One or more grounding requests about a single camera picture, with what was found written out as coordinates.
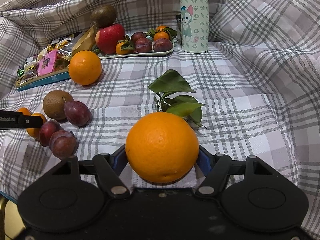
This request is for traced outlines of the small mandarin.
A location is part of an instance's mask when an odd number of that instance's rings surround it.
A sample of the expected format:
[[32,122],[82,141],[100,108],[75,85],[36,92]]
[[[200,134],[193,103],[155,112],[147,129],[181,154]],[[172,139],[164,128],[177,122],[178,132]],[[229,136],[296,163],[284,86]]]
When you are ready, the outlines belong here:
[[22,113],[23,115],[27,115],[30,116],[31,112],[29,111],[29,109],[27,109],[26,107],[21,107],[20,109],[17,110],[18,112]]
[[[43,124],[47,121],[46,117],[42,113],[33,113],[32,116],[40,116],[43,120]],[[40,128],[27,128],[26,131],[31,137],[36,140],[39,139]]]

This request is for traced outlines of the red plum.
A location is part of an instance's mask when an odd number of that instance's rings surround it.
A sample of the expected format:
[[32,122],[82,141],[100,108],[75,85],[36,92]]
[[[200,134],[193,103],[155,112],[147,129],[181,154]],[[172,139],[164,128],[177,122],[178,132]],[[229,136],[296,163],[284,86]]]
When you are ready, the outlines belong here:
[[39,131],[39,141],[42,146],[47,147],[49,145],[51,136],[59,131],[61,129],[61,126],[56,121],[47,121],[45,122]]

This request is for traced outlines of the brown kiwi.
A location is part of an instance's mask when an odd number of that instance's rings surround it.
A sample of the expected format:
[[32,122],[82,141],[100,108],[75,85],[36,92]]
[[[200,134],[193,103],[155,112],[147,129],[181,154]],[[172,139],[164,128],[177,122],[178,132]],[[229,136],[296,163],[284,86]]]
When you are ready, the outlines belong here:
[[66,118],[64,103],[73,100],[71,94],[63,90],[53,90],[44,97],[43,110],[49,118],[63,120]]

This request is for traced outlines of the purple plum front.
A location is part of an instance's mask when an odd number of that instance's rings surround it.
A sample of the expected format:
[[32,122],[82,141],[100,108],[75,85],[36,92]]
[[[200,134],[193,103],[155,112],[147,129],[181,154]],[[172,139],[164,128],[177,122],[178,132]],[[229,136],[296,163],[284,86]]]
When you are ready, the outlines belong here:
[[77,146],[76,137],[73,132],[61,129],[52,134],[49,149],[59,159],[66,159],[73,155]]

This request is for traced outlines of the large orange with leaves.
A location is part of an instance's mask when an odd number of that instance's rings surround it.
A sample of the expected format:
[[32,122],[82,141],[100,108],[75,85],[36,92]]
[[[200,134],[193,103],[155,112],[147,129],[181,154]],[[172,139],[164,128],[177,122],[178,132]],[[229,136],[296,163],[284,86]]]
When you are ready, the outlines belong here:
[[194,90],[173,69],[148,88],[156,94],[156,111],[132,126],[126,138],[126,156],[144,180],[172,183],[185,176],[198,158],[199,141],[190,123],[202,125],[203,104],[190,96]]

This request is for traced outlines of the dark plum with stem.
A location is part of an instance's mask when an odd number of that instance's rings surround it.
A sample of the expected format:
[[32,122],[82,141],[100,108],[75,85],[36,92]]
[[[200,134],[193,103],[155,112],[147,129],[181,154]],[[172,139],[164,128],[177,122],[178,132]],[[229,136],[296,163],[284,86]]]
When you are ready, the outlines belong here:
[[67,101],[63,97],[63,109],[67,120],[74,126],[83,128],[92,121],[92,113],[89,108],[80,101]]

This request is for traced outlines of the gold metal tray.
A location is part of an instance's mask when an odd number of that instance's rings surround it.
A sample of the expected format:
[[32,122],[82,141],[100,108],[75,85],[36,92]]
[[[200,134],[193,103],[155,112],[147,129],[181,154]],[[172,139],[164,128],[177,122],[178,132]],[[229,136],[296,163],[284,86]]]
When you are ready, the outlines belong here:
[[14,239],[20,229],[17,205],[1,194],[1,239]]

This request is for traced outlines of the green foil candy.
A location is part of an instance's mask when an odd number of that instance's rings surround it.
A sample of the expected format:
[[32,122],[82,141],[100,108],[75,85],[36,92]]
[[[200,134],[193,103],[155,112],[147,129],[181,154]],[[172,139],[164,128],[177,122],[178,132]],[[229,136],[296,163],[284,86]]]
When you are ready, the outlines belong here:
[[17,77],[30,73],[32,65],[32,63],[26,63],[23,66],[19,66],[17,70]]

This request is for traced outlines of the pink snack packet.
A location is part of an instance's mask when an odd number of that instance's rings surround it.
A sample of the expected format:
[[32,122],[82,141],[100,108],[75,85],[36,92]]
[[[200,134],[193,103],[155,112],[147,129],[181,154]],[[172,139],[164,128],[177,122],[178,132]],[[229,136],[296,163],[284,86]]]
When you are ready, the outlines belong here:
[[54,71],[55,61],[57,59],[57,49],[53,49],[48,54],[44,55],[39,61],[38,76],[50,74]]

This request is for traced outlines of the snack tin tray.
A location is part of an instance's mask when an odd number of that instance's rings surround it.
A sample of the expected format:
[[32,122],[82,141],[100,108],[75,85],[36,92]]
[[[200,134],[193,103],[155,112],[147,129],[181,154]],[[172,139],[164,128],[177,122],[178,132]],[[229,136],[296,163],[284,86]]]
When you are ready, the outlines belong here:
[[[69,79],[68,66],[72,57],[72,46],[75,38],[80,33],[63,36],[52,40],[40,53],[26,59],[26,63],[32,63],[30,73],[17,77],[15,88],[18,91],[48,85],[61,80]],[[57,49],[57,59],[54,71],[50,74],[38,76],[39,61],[53,49]]]

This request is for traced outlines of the tan paper snack bag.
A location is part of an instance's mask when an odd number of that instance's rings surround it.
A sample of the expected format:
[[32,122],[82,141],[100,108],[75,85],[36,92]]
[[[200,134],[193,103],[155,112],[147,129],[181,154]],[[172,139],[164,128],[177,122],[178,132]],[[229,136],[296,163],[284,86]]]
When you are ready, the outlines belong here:
[[96,33],[97,29],[95,25],[93,25],[88,29],[88,31],[80,35],[80,38],[76,41],[75,45],[72,48],[72,56],[83,50],[91,51],[91,49],[95,45]]

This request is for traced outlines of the white fruit plate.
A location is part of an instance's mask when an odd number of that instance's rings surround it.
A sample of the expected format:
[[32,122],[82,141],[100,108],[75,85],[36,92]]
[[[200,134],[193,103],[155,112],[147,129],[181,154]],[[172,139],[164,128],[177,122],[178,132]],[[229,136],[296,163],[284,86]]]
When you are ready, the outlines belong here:
[[140,57],[140,56],[166,56],[169,55],[170,53],[172,53],[174,51],[174,47],[172,47],[170,50],[168,51],[163,51],[163,52],[148,52],[148,53],[132,53],[132,54],[124,54],[124,55],[107,55],[107,54],[102,54],[99,53],[98,57],[100,59],[117,59],[117,58],[124,58],[124,57]]

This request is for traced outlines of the plate mandarin left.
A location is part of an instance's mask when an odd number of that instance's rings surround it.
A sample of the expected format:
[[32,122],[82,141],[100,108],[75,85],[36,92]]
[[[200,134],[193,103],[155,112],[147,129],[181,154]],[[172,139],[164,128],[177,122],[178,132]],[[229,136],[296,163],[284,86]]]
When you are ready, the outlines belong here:
[[134,46],[129,41],[121,41],[116,45],[116,54],[117,55],[126,55],[132,54],[134,51]]

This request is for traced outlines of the plate mandarin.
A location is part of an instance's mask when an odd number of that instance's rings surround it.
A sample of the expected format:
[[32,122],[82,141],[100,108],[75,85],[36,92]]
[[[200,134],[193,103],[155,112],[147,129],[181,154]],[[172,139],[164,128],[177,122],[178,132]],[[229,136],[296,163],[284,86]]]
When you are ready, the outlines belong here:
[[134,51],[134,46],[129,41],[121,41],[116,45],[116,54],[117,55],[126,55],[132,54]]
[[153,36],[154,41],[157,41],[161,38],[169,40],[170,36],[166,31],[159,31],[159,32],[155,33],[155,35]]
[[162,31],[164,31],[165,28],[166,28],[165,25],[160,25],[160,26],[158,26],[158,27],[156,28],[156,33],[160,33],[160,32],[162,32]]

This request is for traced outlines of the grey plaid tablecloth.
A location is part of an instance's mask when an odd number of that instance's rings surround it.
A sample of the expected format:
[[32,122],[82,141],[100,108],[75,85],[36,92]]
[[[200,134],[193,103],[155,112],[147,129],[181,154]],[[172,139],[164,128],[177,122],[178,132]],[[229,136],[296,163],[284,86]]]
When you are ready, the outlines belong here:
[[86,31],[93,9],[113,5],[128,33],[176,28],[180,0],[10,0],[1,5],[1,109],[41,112],[44,97],[64,90],[93,113],[86,128],[66,123],[77,156],[112,153],[132,125],[156,109],[148,86],[177,70],[203,104],[201,145],[242,160],[257,155],[309,199],[303,228],[319,239],[319,0],[209,0],[209,45],[189,54],[102,62],[100,80],[72,80],[18,92],[17,68],[59,37]]

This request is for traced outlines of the plate plum middle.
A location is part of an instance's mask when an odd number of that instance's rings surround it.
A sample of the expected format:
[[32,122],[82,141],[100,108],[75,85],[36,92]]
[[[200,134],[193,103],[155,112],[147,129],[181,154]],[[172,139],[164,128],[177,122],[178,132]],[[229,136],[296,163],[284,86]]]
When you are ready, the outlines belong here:
[[152,42],[146,38],[141,37],[135,42],[135,49],[138,53],[148,53],[152,51]]

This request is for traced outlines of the plate plum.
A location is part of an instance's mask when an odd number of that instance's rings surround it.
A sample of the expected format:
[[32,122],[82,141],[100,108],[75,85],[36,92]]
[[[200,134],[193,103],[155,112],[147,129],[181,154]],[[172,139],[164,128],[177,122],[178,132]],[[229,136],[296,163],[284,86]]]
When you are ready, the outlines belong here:
[[148,53],[152,51],[152,42],[146,38],[141,37],[135,42],[135,49],[138,53]]
[[173,48],[173,44],[169,39],[159,38],[153,43],[153,50],[155,52],[165,52]]
[[134,34],[131,35],[131,41],[133,42],[133,44],[136,43],[136,41],[140,38],[146,38],[146,33],[143,33],[141,31],[138,31]]

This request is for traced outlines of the red apple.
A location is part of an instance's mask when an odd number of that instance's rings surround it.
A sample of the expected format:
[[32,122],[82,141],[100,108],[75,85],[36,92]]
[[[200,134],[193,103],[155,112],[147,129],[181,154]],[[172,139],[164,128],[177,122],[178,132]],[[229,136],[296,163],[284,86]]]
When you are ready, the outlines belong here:
[[104,54],[115,54],[117,42],[123,40],[124,37],[124,27],[121,24],[116,23],[109,27],[98,30],[95,36],[95,42],[97,47]]

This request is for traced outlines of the plate plum right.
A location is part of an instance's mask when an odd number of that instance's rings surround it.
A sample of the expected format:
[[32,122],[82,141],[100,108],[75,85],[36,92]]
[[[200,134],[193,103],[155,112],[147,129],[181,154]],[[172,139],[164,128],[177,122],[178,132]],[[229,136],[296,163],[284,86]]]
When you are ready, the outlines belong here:
[[165,52],[173,48],[173,44],[169,39],[159,38],[153,43],[153,50],[155,52]]

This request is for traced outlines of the plate plum back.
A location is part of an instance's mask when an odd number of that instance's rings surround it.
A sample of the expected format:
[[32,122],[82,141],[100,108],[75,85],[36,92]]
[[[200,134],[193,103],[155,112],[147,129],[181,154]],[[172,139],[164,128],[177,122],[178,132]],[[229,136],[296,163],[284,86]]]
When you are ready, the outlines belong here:
[[131,35],[131,41],[133,42],[133,44],[136,43],[136,41],[140,38],[146,38],[146,33],[143,33],[141,31],[138,31],[134,34]]

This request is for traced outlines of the dark kiwi on apple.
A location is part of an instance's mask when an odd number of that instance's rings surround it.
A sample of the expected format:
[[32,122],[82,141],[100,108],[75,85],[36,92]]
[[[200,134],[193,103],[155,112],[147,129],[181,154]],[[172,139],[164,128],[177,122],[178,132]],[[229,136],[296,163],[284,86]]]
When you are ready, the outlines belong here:
[[91,20],[97,28],[111,26],[117,19],[117,11],[112,5],[103,5],[94,9],[91,13]]

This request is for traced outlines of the plate mandarin right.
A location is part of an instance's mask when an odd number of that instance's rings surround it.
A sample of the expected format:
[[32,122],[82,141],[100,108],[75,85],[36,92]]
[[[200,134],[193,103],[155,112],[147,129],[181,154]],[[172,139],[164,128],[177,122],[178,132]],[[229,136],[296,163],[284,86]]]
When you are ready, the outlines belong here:
[[169,40],[170,36],[166,31],[159,31],[159,32],[155,33],[155,35],[153,36],[154,41],[157,41],[161,38]]

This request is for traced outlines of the plate mandarin back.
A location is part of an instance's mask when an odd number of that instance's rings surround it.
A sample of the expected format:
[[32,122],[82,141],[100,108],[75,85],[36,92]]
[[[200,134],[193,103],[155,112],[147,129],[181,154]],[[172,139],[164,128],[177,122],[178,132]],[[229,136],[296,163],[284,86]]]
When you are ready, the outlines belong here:
[[165,25],[160,25],[160,26],[158,26],[158,27],[156,28],[156,33],[160,33],[160,32],[162,32],[162,31],[164,31],[165,28],[166,28]]

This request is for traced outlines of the black can behind bottle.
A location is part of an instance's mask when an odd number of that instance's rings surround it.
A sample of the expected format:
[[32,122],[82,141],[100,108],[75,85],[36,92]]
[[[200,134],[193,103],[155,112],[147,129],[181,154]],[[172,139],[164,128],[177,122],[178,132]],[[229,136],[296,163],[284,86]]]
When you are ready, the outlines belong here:
[[176,15],[176,22],[177,22],[177,40],[181,41],[181,15]]

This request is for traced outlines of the cartoon cat water bottle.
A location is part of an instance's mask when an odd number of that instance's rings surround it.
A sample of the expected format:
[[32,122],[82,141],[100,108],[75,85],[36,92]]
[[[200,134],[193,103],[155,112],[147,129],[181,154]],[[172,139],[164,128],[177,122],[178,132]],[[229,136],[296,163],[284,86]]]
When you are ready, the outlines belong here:
[[209,0],[180,0],[182,49],[189,53],[208,50]]

